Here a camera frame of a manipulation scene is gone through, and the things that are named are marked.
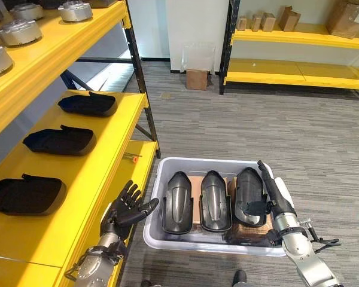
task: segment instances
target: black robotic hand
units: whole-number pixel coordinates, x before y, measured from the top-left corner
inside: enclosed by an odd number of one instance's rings
[[[141,205],[138,186],[129,180],[120,195],[115,199],[101,221],[100,236],[116,233],[121,240],[127,239],[134,223],[146,218],[158,205],[158,199],[152,199]]]

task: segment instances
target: person's shoe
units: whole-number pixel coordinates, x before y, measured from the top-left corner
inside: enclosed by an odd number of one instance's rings
[[[151,287],[152,284],[148,280],[144,280],[141,282],[141,287]]]
[[[233,285],[242,282],[242,283],[246,283],[247,282],[247,276],[246,276],[246,272],[244,272],[243,270],[237,270],[237,272],[234,275],[234,279],[233,279]]]

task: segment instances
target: gray carpet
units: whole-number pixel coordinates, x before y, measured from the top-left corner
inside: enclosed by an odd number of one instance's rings
[[[359,286],[359,92],[245,85],[220,96],[217,77],[207,91],[186,90],[185,75],[170,74],[169,63],[143,67],[162,157],[262,159],[287,184],[299,217],[311,217],[319,236],[341,239],[321,258],[346,287]],[[127,91],[136,87],[134,79]],[[239,268],[254,286],[303,286],[286,257],[151,249],[143,226],[120,286],[138,287],[143,279],[167,287],[230,286]]]

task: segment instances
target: white plastic bin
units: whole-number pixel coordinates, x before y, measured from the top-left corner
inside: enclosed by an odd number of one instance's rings
[[[162,160],[158,166],[157,178],[151,195],[152,199],[157,197],[160,200],[160,204],[155,211],[148,216],[145,222],[144,240],[146,244],[156,249],[206,251],[272,257],[284,256],[285,253],[281,247],[266,248],[228,245],[223,240],[223,234],[221,233],[205,233],[192,229],[192,231],[187,234],[172,235],[162,230],[162,198],[164,198],[166,194],[168,181],[175,172],[181,170],[188,175],[205,176],[208,171],[216,170],[222,177],[226,177],[228,181],[230,181],[246,167],[252,167],[258,171],[258,174],[261,174],[256,161],[207,160],[182,157],[167,157]],[[270,167],[267,166],[267,168],[271,176],[273,176]]]

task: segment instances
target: cardboard piece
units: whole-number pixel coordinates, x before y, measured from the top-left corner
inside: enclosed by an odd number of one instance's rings
[[[262,17],[261,27],[263,32],[273,31],[275,25],[275,16],[272,13],[264,13]]]
[[[285,32],[290,32],[295,29],[299,22],[300,14],[293,11],[293,6],[286,6],[283,11],[279,27]]]
[[[201,195],[201,183],[203,181],[203,176],[190,175],[188,178],[191,182],[191,197],[193,198],[193,224],[200,224],[199,197]]]
[[[235,191],[236,180],[234,177],[232,181],[227,185],[227,193],[232,197],[232,212],[235,210]],[[241,243],[257,243],[266,237],[267,232],[273,228],[271,222],[271,216],[268,214],[266,217],[266,223],[261,227],[247,227],[246,225],[237,223],[233,220],[233,227],[228,231],[226,238],[229,243],[241,244]]]
[[[247,23],[246,17],[245,16],[240,17],[237,24],[237,30],[244,31],[246,29],[246,23]]]
[[[261,21],[262,21],[261,15],[255,14],[252,16],[251,30],[253,32],[257,32],[261,28]]]
[[[359,0],[338,0],[327,20],[331,35],[352,39],[359,31]]]
[[[206,90],[208,85],[208,71],[186,70],[186,88],[192,90]]]

